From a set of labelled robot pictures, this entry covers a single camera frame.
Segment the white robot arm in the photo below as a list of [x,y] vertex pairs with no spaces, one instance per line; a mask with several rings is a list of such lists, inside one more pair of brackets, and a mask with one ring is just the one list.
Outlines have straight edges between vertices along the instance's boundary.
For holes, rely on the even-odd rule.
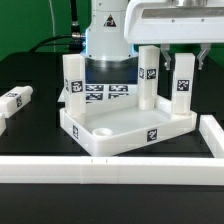
[[224,43],[224,0],[91,0],[85,31],[86,81],[134,83],[135,45],[158,45],[173,67],[172,45],[198,44],[197,64],[214,43]]

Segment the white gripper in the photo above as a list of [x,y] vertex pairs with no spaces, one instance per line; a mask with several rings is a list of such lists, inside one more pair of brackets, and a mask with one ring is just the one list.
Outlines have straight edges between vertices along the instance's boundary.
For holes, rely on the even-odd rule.
[[200,45],[198,69],[211,50],[210,43],[224,42],[224,0],[131,0],[124,38],[132,44],[162,44],[167,70],[169,44]]

